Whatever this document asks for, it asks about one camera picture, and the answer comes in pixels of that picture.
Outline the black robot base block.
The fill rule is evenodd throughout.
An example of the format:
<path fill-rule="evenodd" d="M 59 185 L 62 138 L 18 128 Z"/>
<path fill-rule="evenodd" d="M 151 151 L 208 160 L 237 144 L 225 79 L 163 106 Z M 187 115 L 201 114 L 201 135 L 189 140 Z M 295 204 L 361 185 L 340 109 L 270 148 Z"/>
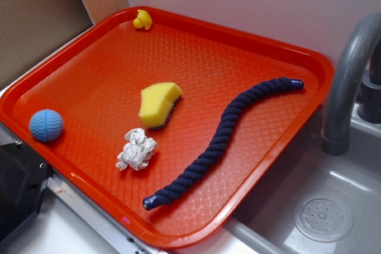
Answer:
<path fill-rule="evenodd" d="M 27 143 L 1 145 L 1 244 L 39 215 L 51 172 Z"/>

